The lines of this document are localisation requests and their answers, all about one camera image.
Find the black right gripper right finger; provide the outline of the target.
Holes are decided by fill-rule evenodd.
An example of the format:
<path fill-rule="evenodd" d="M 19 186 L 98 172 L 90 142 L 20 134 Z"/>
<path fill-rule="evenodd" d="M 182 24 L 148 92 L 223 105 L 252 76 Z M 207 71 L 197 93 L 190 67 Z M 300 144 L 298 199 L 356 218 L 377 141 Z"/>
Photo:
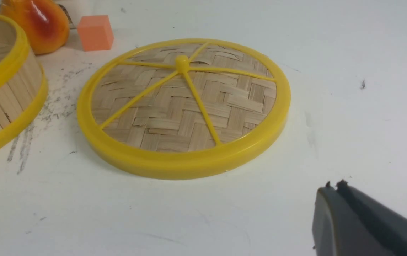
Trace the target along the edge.
<path fill-rule="evenodd" d="M 345 180 L 339 181 L 336 187 L 337 193 L 384 249 L 394 256 L 407 256 L 407 218 L 349 186 Z"/>

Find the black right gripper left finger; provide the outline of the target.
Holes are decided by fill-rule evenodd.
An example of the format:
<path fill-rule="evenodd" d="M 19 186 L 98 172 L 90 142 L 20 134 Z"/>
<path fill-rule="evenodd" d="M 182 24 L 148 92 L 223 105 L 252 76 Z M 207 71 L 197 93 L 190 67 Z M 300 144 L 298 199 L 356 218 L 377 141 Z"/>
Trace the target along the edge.
<path fill-rule="evenodd" d="M 393 256 L 365 228 L 335 187 L 316 193 L 312 236 L 317 256 Z"/>

